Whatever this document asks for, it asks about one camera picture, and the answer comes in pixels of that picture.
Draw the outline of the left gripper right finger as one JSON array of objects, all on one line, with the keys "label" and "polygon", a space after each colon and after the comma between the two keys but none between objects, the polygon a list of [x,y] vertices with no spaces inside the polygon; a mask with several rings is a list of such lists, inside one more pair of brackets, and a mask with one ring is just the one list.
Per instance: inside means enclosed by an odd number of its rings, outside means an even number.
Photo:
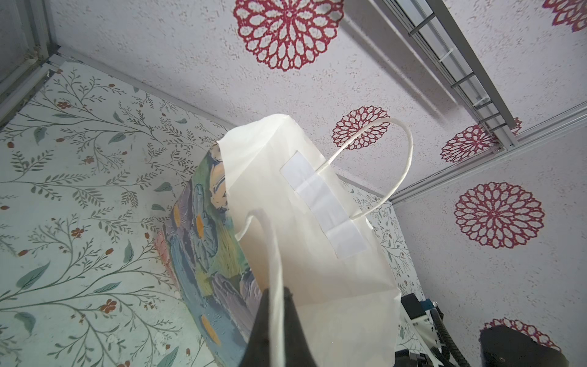
[{"label": "left gripper right finger", "polygon": [[295,307],[293,295],[284,288],[284,350],[286,367],[317,367]]}]

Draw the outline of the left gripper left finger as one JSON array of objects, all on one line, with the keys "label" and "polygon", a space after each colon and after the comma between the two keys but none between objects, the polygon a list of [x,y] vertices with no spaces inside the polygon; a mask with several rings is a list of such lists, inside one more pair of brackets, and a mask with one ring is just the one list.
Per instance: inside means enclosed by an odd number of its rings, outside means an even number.
[{"label": "left gripper left finger", "polygon": [[249,343],[239,366],[269,367],[271,364],[270,346],[269,290],[267,289],[262,294]]}]

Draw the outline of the white floral paper bag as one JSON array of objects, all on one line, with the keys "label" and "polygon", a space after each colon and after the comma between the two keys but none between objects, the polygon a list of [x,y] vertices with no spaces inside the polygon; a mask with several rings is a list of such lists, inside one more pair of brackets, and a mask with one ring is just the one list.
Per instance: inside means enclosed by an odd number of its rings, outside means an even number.
[{"label": "white floral paper bag", "polygon": [[284,365],[285,287],[317,365],[394,365],[391,267],[366,212],[290,116],[215,142],[156,246],[217,365],[240,364],[267,289],[270,366]]}]

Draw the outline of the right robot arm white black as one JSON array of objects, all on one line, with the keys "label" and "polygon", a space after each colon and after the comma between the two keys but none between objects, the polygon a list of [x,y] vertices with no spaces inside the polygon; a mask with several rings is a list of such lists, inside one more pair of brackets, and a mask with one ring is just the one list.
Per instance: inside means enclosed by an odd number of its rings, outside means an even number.
[{"label": "right robot arm white black", "polygon": [[483,366],[568,367],[561,352],[542,346],[529,336],[506,326],[490,327],[480,333]]}]

